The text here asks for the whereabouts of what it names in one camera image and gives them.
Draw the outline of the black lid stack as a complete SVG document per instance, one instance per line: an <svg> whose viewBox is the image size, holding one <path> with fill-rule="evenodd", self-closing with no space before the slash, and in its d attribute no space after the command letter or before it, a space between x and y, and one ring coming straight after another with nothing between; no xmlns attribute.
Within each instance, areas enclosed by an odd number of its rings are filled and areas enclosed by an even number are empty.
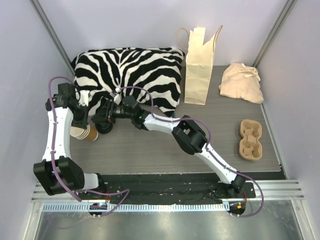
<svg viewBox="0 0 320 240"><path fill-rule="evenodd" d="M107 123L95 123L95 128L100 134L108 134L113 129L113 124Z"/></svg>

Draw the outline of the brown paper cups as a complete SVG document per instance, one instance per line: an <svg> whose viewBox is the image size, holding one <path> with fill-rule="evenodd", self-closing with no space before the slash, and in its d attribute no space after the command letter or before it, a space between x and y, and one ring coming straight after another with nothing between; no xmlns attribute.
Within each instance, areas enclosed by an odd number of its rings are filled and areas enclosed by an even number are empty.
<svg viewBox="0 0 320 240"><path fill-rule="evenodd" d="M90 142L97 140L99 137L98 131L90 124L88 124L85 129L72 126L70 128L70 135L78 140Z"/></svg>

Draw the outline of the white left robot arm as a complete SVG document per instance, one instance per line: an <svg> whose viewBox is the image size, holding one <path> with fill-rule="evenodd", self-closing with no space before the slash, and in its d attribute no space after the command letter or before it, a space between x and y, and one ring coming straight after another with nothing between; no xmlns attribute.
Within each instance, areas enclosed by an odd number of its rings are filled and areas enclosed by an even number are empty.
<svg viewBox="0 0 320 240"><path fill-rule="evenodd" d="M100 200L107 192L99 173L84 173L71 158L70 138L93 142L99 133L88 123L89 92L80 91L72 83L61 83L58 93L45 103L49 127L47 144L33 173L49 196L69 192L79 199L77 191L87 191Z"/></svg>

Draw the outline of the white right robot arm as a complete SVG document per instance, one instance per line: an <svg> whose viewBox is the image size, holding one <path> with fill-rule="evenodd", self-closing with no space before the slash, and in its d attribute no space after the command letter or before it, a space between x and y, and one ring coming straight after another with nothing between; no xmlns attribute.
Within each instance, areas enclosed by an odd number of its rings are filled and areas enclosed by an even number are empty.
<svg viewBox="0 0 320 240"><path fill-rule="evenodd" d="M130 119L139 130L157 131L170 134L179 147L188 155L204 161L225 184L226 193L233 198L244 191L246 177L229 165L211 146L211 137L197 124L199 121L184 115L182 118L159 116L141 108L133 96L126 96L116 104L112 100L100 107L91 121L100 133L111 131L116 119Z"/></svg>

